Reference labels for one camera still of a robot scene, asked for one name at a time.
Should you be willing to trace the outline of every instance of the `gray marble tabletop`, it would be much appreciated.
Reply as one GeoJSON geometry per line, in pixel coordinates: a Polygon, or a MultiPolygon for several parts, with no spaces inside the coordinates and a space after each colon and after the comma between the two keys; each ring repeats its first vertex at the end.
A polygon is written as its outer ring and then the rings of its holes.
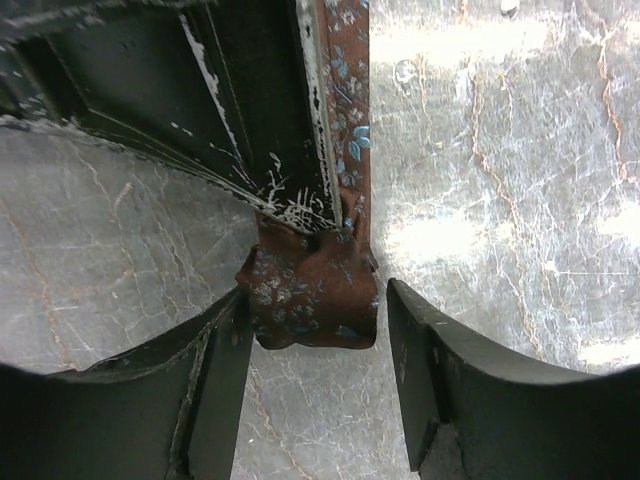
{"type": "MultiPolygon", "coordinates": [[[[640,363],[640,5],[371,8],[380,284],[547,362],[640,363]]],[[[232,288],[255,235],[203,181],[0,131],[0,361],[82,369],[138,345],[232,288]]],[[[254,347],[234,480],[415,478],[384,305],[379,322],[367,351],[254,347]]]]}

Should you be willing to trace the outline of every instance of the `table surface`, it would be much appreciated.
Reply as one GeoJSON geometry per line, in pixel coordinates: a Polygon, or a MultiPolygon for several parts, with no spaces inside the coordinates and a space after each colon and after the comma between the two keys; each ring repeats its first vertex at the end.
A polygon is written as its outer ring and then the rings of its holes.
{"type": "MultiPolygon", "coordinates": [[[[524,354],[640,363],[640,6],[371,2],[374,250],[524,354]]],[[[235,284],[248,207],[203,181],[0,131],[0,360],[86,368],[235,284]]],[[[410,479],[384,304],[367,351],[255,346],[234,479],[410,479]]]]}

